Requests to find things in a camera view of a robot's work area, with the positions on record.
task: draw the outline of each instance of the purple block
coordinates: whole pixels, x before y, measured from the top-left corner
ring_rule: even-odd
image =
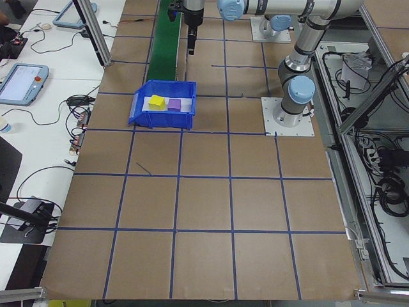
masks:
[[[180,109],[181,109],[180,99],[169,99],[169,102],[167,103],[168,111],[180,112]]]

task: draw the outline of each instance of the grid square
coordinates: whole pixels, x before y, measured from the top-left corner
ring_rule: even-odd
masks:
[[[232,97],[268,96],[264,68],[228,67],[228,93]]]
[[[231,229],[229,180],[181,178],[178,229]]]
[[[187,80],[195,81],[197,94],[206,96],[226,96],[226,74],[224,67],[211,65],[187,65]]]
[[[196,98],[196,115],[193,131],[227,132],[227,111],[225,98]]]
[[[265,133],[260,99],[229,98],[230,132]]]
[[[360,284],[345,235],[293,235],[293,245],[302,299],[353,299]]]
[[[252,42],[251,23],[249,20],[236,20],[225,22],[224,31],[226,40],[240,40]]]
[[[234,299],[230,233],[177,233],[174,299]]]
[[[130,15],[154,15],[158,0],[128,0],[125,1],[122,14]]]
[[[124,174],[131,139],[131,132],[87,131],[75,172]]]
[[[223,20],[215,18],[204,18],[203,24],[200,26],[199,38],[207,38],[213,40],[223,39]]]
[[[184,133],[181,174],[228,176],[228,139],[219,134]]]
[[[88,127],[132,130],[134,125],[128,124],[132,99],[131,95],[98,94]]]
[[[105,68],[100,92],[133,94],[142,86],[145,64],[114,63]]]
[[[57,231],[41,281],[47,297],[102,299],[113,236],[105,231]]]
[[[260,43],[226,42],[226,61],[230,66],[264,67]]]
[[[168,299],[172,233],[119,232],[106,299]]]
[[[143,22],[126,22],[127,20],[146,19]],[[150,38],[154,25],[154,19],[144,15],[121,16],[121,21],[116,30],[116,38],[118,36],[144,36]]]
[[[194,56],[188,56],[188,63],[192,67],[224,65],[223,42],[218,40],[198,40]]]
[[[115,227],[123,180],[122,176],[74,176],[58,226]]]
[[[172,229],[176,178],[128,177],[120,227]]]
[[[277,151],[269,136],[230,136],[234,177],[278,177]]]
[[[343,232],[345,227],[332,181],[285,181],[292,230]]]
[[[284,177],[331,178],[322,142],[314,138],[278,137]]]
[[[233,180],[235,230],[287,230],[279,180]]]
[[[137,132],[129,164],[129,173],[177,175],[179,147],[179,133]]]
[[[116,37],[111,49],[114,61],[146,62],[150,38]]]
[[[298,299],[288,235],[236,233],[239,299]]]

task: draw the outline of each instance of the cardboard sheet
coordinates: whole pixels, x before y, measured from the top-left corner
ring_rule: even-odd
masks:
[[[291,46],[249,42],[249,20],[223,23],[215,3],[205,16],[179,59],[197,82],[190,131],[126,126],[155,22],[120,24],[112,56],[137,63],[105,71],[42,281],[51,299],[345,301],[359,288],[316,123],[315,138],[263,129],[259,98],[282,95]]]

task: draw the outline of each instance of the mounting plate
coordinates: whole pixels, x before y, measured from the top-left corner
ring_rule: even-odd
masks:
[[[293,128],[283,127],[279,125],[273,118],[273,110],[276,105],[281,103],[282,98],[279,97],[262,97],[261,105],[263,106],[264,127],[267,136],[309,136],[313,137],[314,129],[311,123],[310,116],[303,117],[301,122]],[[308,113],[307,107],[304,109],[304,113]]]
[[[266,42],[266,43],[291,43],[291,37],[288,30],[281,31],[279,34],[265,37],[259,30],[261,21],[264,17],[251,17],[251,33],[253,35],[254,42]]]

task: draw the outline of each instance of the metal pole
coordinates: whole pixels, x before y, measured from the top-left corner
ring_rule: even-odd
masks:
[[[390,292],[367,292],[358,290],[357,297],[365,303],[372,302],[383,304],[399,304],[403,306],[409,305],[409,295],[404,294],[392,294]]]
[[[84,23],[85,30],[88,32],[89,39],[101,66],[111,66],[112,58],[108,46],[105,42],[104,35],[96,19],[89,0],[72,0],[78,11],[79,17]]]
[[[0,303],[25,301],[28,299],[43,299],[47,291],[44,287],[21,290],[0,291]]]

